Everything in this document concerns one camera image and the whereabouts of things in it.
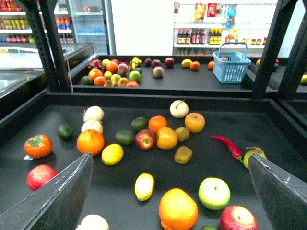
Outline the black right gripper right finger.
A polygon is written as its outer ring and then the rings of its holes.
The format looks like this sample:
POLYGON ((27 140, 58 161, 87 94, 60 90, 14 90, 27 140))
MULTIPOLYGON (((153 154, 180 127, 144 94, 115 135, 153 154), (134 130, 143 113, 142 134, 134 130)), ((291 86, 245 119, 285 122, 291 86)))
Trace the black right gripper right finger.
POLYGON ((248 166, 254 190, 272 228, 305 230, 307 183, 258 154, 250 156, 248 166))

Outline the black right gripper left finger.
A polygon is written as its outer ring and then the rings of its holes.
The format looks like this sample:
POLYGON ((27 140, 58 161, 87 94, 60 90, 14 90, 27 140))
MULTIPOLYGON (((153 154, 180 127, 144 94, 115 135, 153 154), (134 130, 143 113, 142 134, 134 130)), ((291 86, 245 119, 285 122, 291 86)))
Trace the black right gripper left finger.
POLYGON ((90 186, 93 157, 85 153, 0 216, 2 230, 73 230, 90 186))

